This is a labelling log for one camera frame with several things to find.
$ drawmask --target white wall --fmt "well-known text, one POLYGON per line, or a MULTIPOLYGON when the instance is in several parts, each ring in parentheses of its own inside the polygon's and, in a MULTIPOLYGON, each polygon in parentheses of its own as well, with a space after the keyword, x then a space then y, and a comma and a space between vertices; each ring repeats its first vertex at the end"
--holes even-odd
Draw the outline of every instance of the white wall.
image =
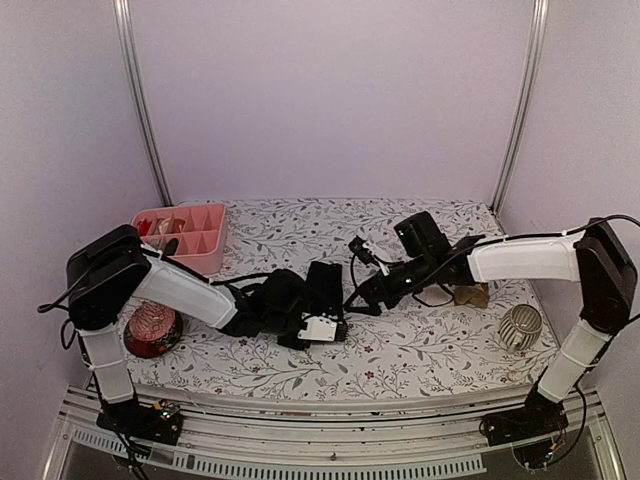
MULTIPOLYGON (((513 233, 567 228, 592 216, 640 217, 640 4, 551 2, 544 54, 503 221, 513 233)), ((640 230, 613 224, 637 266, 640 230)), ((562 337, 577 320, 577 285, 540 283, 562 337)), ((636 302, 634 312, 640 308, 636 302)), ((629 478, 640 478, 640 322, 596 369, 629 478)))
POLYGON ((174 200, 489 201, 531 0, 136 0, 174 200))
POLYGON ((68 383, 64 315, 36 314, 77 248, 159 201, 135 122, 112 2, 9 0, 0 13, 0 478, 41 475, 68 383))

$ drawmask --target white floral mat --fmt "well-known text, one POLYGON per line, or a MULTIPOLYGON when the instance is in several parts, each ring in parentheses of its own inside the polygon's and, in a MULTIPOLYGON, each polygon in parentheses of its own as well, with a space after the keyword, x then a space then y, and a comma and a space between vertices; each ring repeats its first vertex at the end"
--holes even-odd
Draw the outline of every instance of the white floral mat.
MULTIPOLYGON (((406 258, 393 226, 413 213, 430 212, 450 240, 467 234, 499 235, 482 203, 388 199, 287 199, 230 201, 229 233, 219 278, 286 267, 306 276, 312 260, 344 265, 345 298, 353 291, 347 243, 370 236, 397 259, 406 258)), ((374 271, 358 264, 362 280, 374 271)), ((186 318, 182 340, 164 356, 143 360, 127 353, 134 381, 192 392, 270 399, 364 400, 488 390, 531 383, 557 346, 545 322, 526 353, 508 354, 498 341, 503 314, 519 303, 540 309, 524 281, 493 282, 489 308, 426 308, 405 298, 374 318, 347 314, 345 343, 316 344, 298 352, 276 338, 231 338, 186 318)), ((426 293, 429 303, 446 297, 426 293)), ((124 328, 137 300, 125 307, 124 328)))

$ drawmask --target pink compartment tray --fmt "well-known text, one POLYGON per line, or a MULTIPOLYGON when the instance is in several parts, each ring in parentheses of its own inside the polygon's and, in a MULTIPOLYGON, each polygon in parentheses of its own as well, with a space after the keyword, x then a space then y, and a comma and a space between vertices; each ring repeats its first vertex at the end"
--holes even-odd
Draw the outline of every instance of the pink compartment tray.
POLYGON ((132 225, 144 243, 160 250, 177 238, 178 250, 172 258, 198 273, 210 275, 222 267, 227 222, 221 203, 143 210, 132 225))

